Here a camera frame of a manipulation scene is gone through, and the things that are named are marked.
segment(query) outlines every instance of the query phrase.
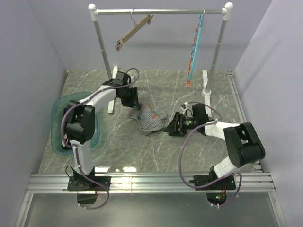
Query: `metal hook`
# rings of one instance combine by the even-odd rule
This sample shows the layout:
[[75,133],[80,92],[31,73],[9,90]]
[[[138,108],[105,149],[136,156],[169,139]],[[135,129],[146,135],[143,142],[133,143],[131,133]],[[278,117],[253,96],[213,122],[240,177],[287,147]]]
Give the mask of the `metal hook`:
[[134,25],[136,26],[136,21],[133,19],[133,11],[135,10],[136,8],[134,8],[133,10],[132,10],[132,12],[131,12],[131,19],[132,19],[132,21],[134,21]]

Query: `wall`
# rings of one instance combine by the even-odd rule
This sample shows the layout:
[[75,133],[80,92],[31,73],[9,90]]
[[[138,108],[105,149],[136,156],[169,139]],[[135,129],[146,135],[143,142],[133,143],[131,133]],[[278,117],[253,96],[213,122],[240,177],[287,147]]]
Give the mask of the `wall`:
[[[220,9],[228,0],[28,0],[63,61],[72,70],[104,69],[88,5],[100,9]],[[233,0],[218,69],[234,70],[271,0]],[[143,15],[134,15],[140,21]],[[114,44],[134,22],[130,15],[99,16],[111,66],[140,69],[187,69],[198,15],[155,15],[123,48]],[[197,69],[210,69],[222,16],[206,15]]]
[[290,227],[302,226],[303,2],[273,0],[235,71]]
[[0,2],[0,220],[14,226],[66,71],[26,0]]

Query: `marble tabletop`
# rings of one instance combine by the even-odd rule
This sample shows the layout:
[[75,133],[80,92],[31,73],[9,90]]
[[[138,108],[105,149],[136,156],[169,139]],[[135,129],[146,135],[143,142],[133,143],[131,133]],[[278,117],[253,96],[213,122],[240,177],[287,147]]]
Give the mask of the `marble tabletop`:
[[[104,70],[69,71],[62,96],[96,91],[107,80]],[[185,101],[203,102],[202,71],[193,75],[191,88],[186,88],[187,74],[184,70],[144,70],[135,84],[139,102],[168,114],[166,125],[174,113],[180,111]],[[232,90],[225,71],[217,71],[211,85],[211,105],[224,122],[240,122]],[[128,119],[131,109],[116,100],[115,112],[107,113],[107,107],[98,115],[101,136],[92,148],[95,166],[108,168],[109,172],[176,172],[178,158],[185,137],[171,137],[162,131],[144,136],[138,122]],[[225,141],[194,133],[186,146],[182,159],[183,171],[208,171],[227,156]],[[61,156],[53,152],[48,139],[39,173],[64,173],[67,165],[74,166],[73,155]],[[253,165],[242,171],[253,171]]]

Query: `garment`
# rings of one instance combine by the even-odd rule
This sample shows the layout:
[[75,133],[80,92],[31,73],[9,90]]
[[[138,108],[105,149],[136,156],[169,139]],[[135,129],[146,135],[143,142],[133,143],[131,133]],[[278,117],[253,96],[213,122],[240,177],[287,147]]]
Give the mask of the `garment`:
[[167,114],[163,114],[158,110],[152,110],[146,104],[140,104],[141,109],[133,108],[128,117],[136,119],[139,122],[139,129],[144,135],[149,135],[152,132],[160,131],[165,128],[165,119]]

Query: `black wire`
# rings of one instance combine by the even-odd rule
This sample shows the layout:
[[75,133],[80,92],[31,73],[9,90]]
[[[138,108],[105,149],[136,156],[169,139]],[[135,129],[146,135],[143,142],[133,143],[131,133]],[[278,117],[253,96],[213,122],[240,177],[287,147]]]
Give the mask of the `black wire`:
[[189,112],[190,112],[190,114],[191,114],[191,117],[193,117],[193,112],[191,112],[191,110],[190,110],[190,109],[187,109],[187,110],[185,111],[185,116],[189,118],[189,116],[187,115],[187,111],[189,111]]
[[66,175],[68,176],[68,178],[73,182],[73,180],[71,179],[71,177],[68,175],[68,173],[67,173],[67,168],[68,167],[70,167],[71,169],[72,169],[72,171],[74,172],[74,168],[73,167],[71,167],[71,166],[67,166],[66,168],[65,168],[65,173],[66,173]]

